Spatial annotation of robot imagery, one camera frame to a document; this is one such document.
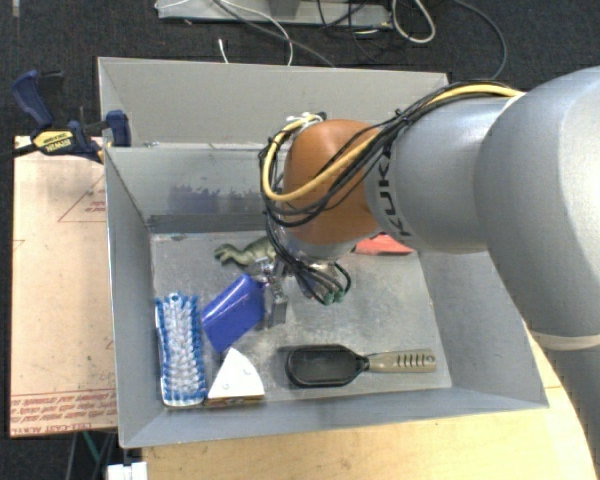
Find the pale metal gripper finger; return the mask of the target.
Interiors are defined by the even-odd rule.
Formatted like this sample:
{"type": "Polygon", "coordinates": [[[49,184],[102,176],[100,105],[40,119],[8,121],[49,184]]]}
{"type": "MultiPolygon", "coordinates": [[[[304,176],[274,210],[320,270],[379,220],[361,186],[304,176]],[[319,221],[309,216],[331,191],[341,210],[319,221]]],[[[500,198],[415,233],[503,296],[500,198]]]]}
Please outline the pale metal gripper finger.
{"type": "Polygon", "coordinates": [[[287,301],[272,302],[267,306],[266,325],[273,328],[286,322],[287,301]]]}

